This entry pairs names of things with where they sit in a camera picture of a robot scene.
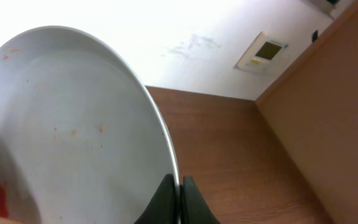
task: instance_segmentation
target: wood grain surface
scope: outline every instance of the wood grain surface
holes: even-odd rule
[[[358,223],[358,11],[259,105],[333,220]]]
[[[253,101],[148,90],[221,223],[332,223]]]
[[[256,104],[260,105],[262,102],[274,92],[276,88],[282,85],[292,74],[299,69],[309,57],[312,56],[327,40],[345,23],[353,14],[358,11],[358,0],[354,2],[333,21],[324,32],[319,35],[318,41],[314,41],[256,100]]]

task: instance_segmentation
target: wall thermostat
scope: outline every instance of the wall thermostat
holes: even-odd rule
[[[260,73],[279,60],[280,55],[288,47],[277,39],[266,36],[261,32],[249,46],[234,68],[248,72]]]

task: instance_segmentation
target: red sauce stain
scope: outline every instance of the red sauce stain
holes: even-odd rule
[[[71,131],[71,136],[75,136],[77,134],[77,130],[76,129],[73,129],[72,131]]]
[[[103,123],[101,123],[101,124],[99,125],[99,132],[100,132],[100,133],[103,133]]]
[[[0,184],[0,217],[3,218],[9,217],[9,212],[6,207],[6,192],[1,184]]]

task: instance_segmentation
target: sauce smear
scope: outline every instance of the sauce smear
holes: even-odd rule
[[[0,217],[2,218],[9,217],[9,212],[6,207],[6,192],[1,184],[0,184]]]

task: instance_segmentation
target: white wall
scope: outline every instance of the white wall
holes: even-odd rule
[[[74,27],[110,45],[146,85],[254,100],[331,22],[304,0],[0,0],[0,46],[34,27]],[[263,75],[233,69],[261,31],[290,44],[289,63]]]

